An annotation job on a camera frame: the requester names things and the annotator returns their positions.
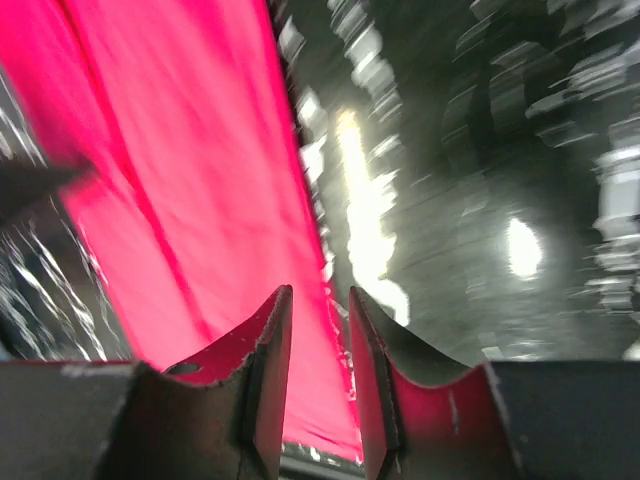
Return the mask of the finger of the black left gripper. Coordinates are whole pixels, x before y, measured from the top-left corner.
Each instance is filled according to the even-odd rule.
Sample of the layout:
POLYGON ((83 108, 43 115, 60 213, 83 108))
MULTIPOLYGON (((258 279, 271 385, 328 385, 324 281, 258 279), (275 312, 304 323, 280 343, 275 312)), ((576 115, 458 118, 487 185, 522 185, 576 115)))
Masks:
POLYGON ((46 195, 93 171, 80 166, 42 166, 14 161, 1 163, 1 224, 5 225, 46 195))

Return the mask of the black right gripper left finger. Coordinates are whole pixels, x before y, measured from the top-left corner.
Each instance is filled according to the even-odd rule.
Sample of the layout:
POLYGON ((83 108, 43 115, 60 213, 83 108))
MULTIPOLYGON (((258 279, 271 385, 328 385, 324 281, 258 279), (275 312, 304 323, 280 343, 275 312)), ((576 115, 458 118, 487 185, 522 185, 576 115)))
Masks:
POLYGON ((203 350, 143 362, 1 366, 5 479, 275 479, 292 337, 290 286, 203 350))

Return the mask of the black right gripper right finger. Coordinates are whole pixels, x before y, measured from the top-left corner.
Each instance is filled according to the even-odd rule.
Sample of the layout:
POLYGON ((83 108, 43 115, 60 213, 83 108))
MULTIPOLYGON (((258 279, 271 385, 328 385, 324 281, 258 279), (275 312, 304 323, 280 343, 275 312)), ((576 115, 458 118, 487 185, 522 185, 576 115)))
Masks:
POLYGON ((370 479, 635 479, 639 366, 488 361, 467 367, 349 295, 370 479))

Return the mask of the bright pink t-shirt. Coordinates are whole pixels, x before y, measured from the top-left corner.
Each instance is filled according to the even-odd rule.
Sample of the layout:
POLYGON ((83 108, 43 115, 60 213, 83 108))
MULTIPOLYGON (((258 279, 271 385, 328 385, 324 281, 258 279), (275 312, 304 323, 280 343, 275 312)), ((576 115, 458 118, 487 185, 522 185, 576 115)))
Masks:
POLYGON ((5 1, 1 64, 136 356, 159 369, 293 289, 284 437, 354 460, 350 374, 263 1, 5 1))

